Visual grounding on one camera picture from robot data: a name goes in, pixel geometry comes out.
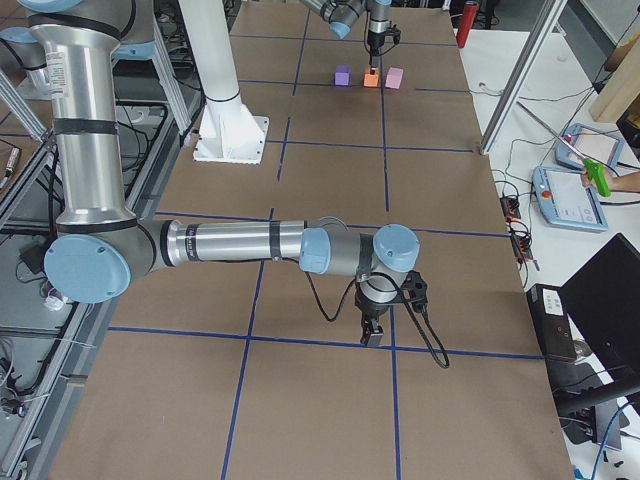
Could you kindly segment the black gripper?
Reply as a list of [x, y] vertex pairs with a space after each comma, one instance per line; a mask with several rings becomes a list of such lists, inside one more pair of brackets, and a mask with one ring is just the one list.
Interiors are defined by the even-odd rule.
[[382, 54], [382, 50], [385, 43], [384, 32], [367, 31], [366, 45], [369, 52], [369, 73], [371, 75], [377, 75], [379, 70], [378, 56]]
[[361, 312], [360, 325], [362, 335], [360, 343], [367, 348], [376, 348], [384, 337], [383, 328], [379, 325], [379, 317], [383, 315], [396, 299], [391, 292], [374, 291], [371, 299], [362, 284], [356, 285], [355, 306]]

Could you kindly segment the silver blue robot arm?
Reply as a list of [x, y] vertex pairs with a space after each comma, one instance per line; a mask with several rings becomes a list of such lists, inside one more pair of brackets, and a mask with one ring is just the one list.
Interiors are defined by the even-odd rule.
[[426, 316], [426, 286], [415, 271], [420, 243], [407, 227], [374, 234], [341, 221], [188, 224], [142, 221], [127, 206], [112, 61], [123, 40], [154, 23], [136, 1], [29, 1], [30, 30], [42, 45], [52, 89], [53, 130], [65, 206], [44, 257], [49, 282], [81, 303], [102, 303], [153, 271], [187, 262], [295, 262], [307, 275], [350, 278], [361, 341], [376, 346], [380, 316], [403, 305]]
[[365, 50], [369, 55], [369, 72], [378, 73], [385, 39], [392, 37], [395, 45], [400, 40], [400, 30], [390, 22], [391, 1], [387, 0], [347, 0], [316, 1], [302, 0], [301, 3], [329, 25], [329, 30], [339, 39], [344, 39], [352, 27], [366, 16]]

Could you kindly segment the person's hand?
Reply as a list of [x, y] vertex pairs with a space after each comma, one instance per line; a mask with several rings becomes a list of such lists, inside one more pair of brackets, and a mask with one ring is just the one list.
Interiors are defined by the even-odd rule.
[[585, 188], [589, 186], [595, 186], [598, 191], [601, 191], [602, 186], [607, 185], [606, 189], [609, 191], [607, 193], [607, 196], [610, 195], [610, 192], [614, 187], [612, 177], [607, 170], [600, 170], [594, 178], [590, 177], [590, 174], [587, 170], [583, 170], [581, 172], [581, 181], [582, 185]]

